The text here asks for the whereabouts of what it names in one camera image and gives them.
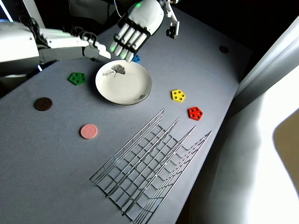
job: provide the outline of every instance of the wire rack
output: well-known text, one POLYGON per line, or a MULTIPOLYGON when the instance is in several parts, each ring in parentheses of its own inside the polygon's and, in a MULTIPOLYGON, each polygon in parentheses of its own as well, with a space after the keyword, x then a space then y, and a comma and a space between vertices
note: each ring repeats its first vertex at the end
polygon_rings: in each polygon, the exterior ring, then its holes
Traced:
POLYGON ((163 114, 164 109, 90 178, 135 224, 148 223, 212 133, 186 149, 183 143, 196 126, 177 141, 170 131, 179 118, 165 130, 159 125, 163 114))

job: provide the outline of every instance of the pink cookie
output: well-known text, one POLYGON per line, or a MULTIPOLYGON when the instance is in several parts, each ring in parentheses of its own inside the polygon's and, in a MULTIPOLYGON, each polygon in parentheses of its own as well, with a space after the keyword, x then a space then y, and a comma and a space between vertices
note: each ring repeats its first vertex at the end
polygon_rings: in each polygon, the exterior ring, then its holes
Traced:
POLYGON ((98 129, 97 129, 96 125, 88 124, 88 125, 84 125, 81 128, 80 132, 81 132, 81 135, 83 138, 93 139, 97 135, 98 129))

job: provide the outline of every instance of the table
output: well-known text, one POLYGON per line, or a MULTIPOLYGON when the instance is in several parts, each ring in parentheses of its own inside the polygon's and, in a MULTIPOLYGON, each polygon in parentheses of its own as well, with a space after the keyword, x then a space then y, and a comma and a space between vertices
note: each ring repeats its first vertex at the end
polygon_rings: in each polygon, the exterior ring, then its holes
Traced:
MULTIPOLYGON (((184 143, 191 146, 210 130, 212 135, 186 169, 149 223, 176 222, 211 144, 238 87, 251 52, 218 31, 174 10, 181 21, 178 39, 166 37, 169 21, 139 51, 141 64, 152 76, 147 99, 133 106, 107 102, 94 84, 102 63, 88 59, 56 62, 0 100, 0 222, 31 224, 129 223, 89 178, 162 108, 161 126, 177 117, 171 132, 182 137, 197 128, 184 143), (228 54, 219 51, 227 46, 228 54), (83 72, 87 83, 75 86, 67 78, 83 72), (171 100, 171 90, 182 89, 183 103, 171 100), (34 108, 40 97, 53 107, 34 108), (197 122, 187 109, 204 113, 197 122), (95 124, 100 134, 80 137, 80 128, 95 124)), ((98 40, 109 46, 117 27, 98 40)))

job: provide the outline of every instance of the metal wire basket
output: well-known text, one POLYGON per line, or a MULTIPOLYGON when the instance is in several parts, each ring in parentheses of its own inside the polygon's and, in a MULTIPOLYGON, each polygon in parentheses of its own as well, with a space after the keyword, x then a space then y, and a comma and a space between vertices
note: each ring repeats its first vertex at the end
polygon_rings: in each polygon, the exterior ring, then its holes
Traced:
POLYGON ((135 224, 150 220, 212 133, 186 149, 183 143, 196 126, 177 141, 170 131, 179 118, 165 130, 159 125, 163 114, 164 109, 90 178, 135 224))

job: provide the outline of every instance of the plate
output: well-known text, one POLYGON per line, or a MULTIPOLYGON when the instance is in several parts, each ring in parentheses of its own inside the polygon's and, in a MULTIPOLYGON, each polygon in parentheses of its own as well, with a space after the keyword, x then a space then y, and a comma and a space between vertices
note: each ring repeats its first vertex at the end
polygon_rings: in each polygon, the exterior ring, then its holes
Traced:
POLYGON ((150 94, 152 81, 149 72, 140 64, 117 60, 100 68, 95 84, 108 101, 118 105, 133 105, 150 94))

